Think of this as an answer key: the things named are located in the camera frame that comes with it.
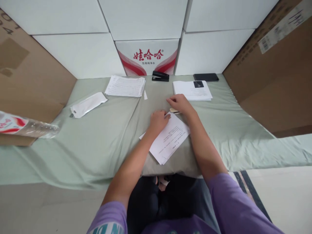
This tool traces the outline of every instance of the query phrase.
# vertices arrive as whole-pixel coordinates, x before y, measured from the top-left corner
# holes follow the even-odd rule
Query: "bottle label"
[[[2,111],[0,111],[0,113],[4,114],[3,118],[0,119],[0,133],[15,134],[28,123],[28,119],[21,118],[17,115]]]

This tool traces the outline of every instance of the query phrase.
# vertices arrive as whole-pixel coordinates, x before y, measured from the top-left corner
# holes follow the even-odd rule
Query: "white cardboard box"
[[[34,38],[77,79],[126,75],[110,33]]]
[[[0,8],[29,35],[108,32],[96,0],[0,0]]]
[[[256,29],[278,0],[189,0],[186,32]]]
[[[175,75],[222,73],[253,31],[183,32]]]
[[[180,38],[187,0],[99,0],[114,41]]]
[[[179,39],[116,41],[128,76],[152,75],[153,71],[173,74]]]

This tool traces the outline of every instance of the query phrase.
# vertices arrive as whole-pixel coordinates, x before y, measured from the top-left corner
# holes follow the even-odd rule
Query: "mattress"
[[[212,101],[191,101],[229,171],[312,165],[312,134],[277,139],[237,103],[223,75],[208,83]],[[170,76],[169,82],[145,76],[144,97],[106,96],[80,119],[70,118],[70,107],[104,92],[109,78],[78,80],[67,106],[54,123],[61,126],[53,139],[38,139],[30,147],[0,147],[0,184],[46,182],[70,189],[102,189],[139,141],[154,110],[169,110],[173,81],[193,76]],[[183,115],[177,115],[185,122]],[[199,177],[190,136],[165,165],[149,153],[142,175],[180,173]]]

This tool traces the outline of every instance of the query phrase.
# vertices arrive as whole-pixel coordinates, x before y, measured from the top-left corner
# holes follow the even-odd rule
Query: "forearm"
[[[111,181],[102,205],[119,201],[127,209],[131,192],[141,176],[147,154],[156,137],[149,130],[146,131]]]
[[[194,154],[203,177],[210,180],[219,173],[227,173],[227,169],[203,127],[197,112],[186,114],[186,118],[191,131]]]

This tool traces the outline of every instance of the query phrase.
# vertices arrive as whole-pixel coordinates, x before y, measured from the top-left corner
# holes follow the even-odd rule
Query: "red and white label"
[[[179,39],[116,41],[128,76],[152,75],[153,71],[173,74]]]
[[[0,133],[15,134],[27,123],[27,119],[0,111]]]

